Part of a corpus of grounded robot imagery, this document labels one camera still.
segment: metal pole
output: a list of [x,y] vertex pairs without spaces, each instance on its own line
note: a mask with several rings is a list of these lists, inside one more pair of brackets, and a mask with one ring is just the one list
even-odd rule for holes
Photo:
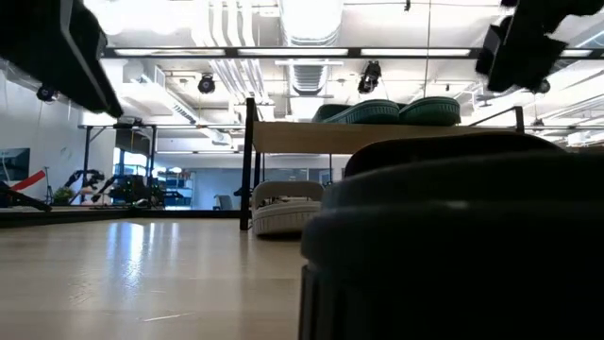
[[260,184],[260,161],[262,158],[262,154],[256,151],[256,157],[254,158],[254,188]]
[[491,120],[491,119],[493,119],[493,118],[495,118],[495,117],[498,117],[498,116],[500,116],[500,115],[502,115],[502,114],[504,114],[504,113],[508,113],[508,112],[510,112],[510,111],[512,111],[512,110],[516,110],[517,108],[522,109],[521,107],[513,107],[513,108],[510,108],[510,109],[504,110],[504,111],[502,111],[502,112],[500,112],[500,113],[496,113],[496,114],[490,115],[490,116],[488,116],[488,117],[486,117],[486,118],[480,119],[479,121],[477,121],[477,122],[474,122],[474,123],[470,124],[468,127],[475,127],[475,126],[477,126],[478,124],[481,124],[481,123],[484,123],[484,122],[486,122],[486,121],[489,121],[489,120]]
[[525,110],[522,107],[514,107],[516,112],[516,132],[525,133]]
[[243,176],[242,176],[242,204],[241,216],[239,217],[239,230],[248,230],[247,226],[249,216],[249,188],[252,172],[252,144],[254,143],[254,118],[256,111],[256,102],[254,98],[245,100],[245,138],[243,139]]
[[118,171],[118,175],[122,176],[124,174],[125,171],[125,167],[124,167],[124,161],[126,158],[126,152],[123,149],[120,149],[120,170]]
[[329,183],[333,183],[333,159],[329,154]]
[[153,185],[153,169],[155,168],[155,147],[156,140],[158,139],[158,127],[152,126],[153,136],[151,137],[151,152],[149,153],[149,172],[147,173],[147,186],[149,188]]
[[266,159],[264,158],[265,154],[262,154],[262,181],[266,181]]
[[[84,144],[84,168],[82,170],[84,170],[84,173],[82,174],[82,187],[80,188],[80,190],[84,189],[84,186],[86,185],[86,181],[88,180],[88,158],[90,155],[90,151],[91,151],[91,131],[92,131],[92,127],[86,127],[86,143]],[[80,204],[84,201],[84,195],[80,196]]]

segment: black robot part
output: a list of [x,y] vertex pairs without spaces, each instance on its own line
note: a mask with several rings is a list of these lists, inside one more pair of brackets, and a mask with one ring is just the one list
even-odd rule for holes
[[93,112],[123,114],[99,58],[107,38],[82,0],[5,0],[0,57]]
[[567,46],[547,34],[568,15],[598,13],[604,0],[507,0],[501,4],[516,11],[500,25],[489,27],[476,71],[489,78],[490,91],[502,93],[519,86],[542,94],[549,91],[545,78]]

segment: white ceiling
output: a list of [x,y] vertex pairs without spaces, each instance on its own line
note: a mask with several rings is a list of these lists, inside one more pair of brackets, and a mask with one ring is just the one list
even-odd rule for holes
[[[120,0],[140,3],[141,0]],[[405,1],[344,0],[344,14],[341,25],[339,46],[405,46],[405,47],[471,47],[481,46],[489,24],[501,19],[503,11],[498,7],[500,0],[412,0],[411,11],[404,10]],[[261,46],[282,45],[277,1],[252,0],[253,33]],[[191,38],[191,25],[195,23],[198,11],[193,0],[163,1],[149,0],[137,10],[122,13],[112,20],[123,23],[124,29],[117,35],[109,36],[109,44],[120,47],[142,46],[195,46]],[[161,8],[159,18],[154,6]],[[172,23],[176,30],[171,34],[158,34],[154,26]],[[569,42],[571,46],[593,37],[604,30],[604,14],[593,17],[568,17],[553,38]],[[216,77],[216,91],[212,94],[200,94],[196,82],[202,73],[210,73],[211,67],[206,60],[194,59],[150,59],[149,65],[157,65],[168,76],[167,87],[177,93],[191,107],[201,109],[226,110],[230,94]],[[366,60],[342,60],[343,66],[331,67],[327,83],[327,94],[333,98],[326,103],[355,104],[368,96],[359,96],[356,91],[359,74]],[[389,98],[397,102],[409,102],[423,96],[424,82],[428,84],[427,95],[457,96],[460,92],[479,84],[480,77],[474,71],[473,60],[380,60],[382,80],[371,97]],[[535,97],[530,93],[518,93],[514,96],[493,101],[492,107],[482,109],[473,107],[471,95],[459,96],[464,107],[464,120],[477,120],[496,110],[505,110],[514,104],[526,106],[529,116],[568,107],[580,101],[582,97],[603,88],[604,79],[597,77],[570,89],[565,87],[602,70],[602,62],[581,61],[567,70],[550,77],[553,90],[545,96]],[[285,68],[275,66],[274,60],[262,59],[260,68],[266,88],[275,101],[275,112],[285,113],[292,110],[289,86]],[[188,86],[180,83],[182,78],[189,80]]]

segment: red object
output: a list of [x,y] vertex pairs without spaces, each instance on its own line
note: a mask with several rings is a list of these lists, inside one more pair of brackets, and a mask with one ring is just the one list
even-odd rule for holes
[[35,173],[34,175],[20,181],[19,183],[13,185],[10,187],[10,189],[14,190],[14,191],[19,191],[19,190],[23,190],[26,188],[29,188],[30,186],[36,184],[37,182],[39,182],[40,180],[44,179],[46,177],[46,174],[40,170],[37,173]]

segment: track light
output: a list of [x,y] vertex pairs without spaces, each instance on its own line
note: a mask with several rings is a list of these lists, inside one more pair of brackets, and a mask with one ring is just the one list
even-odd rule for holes
[[197,90],[202,94],[211,94],[216,90],[216,84],[214,83],[212,74],[204,74],[201,76]]

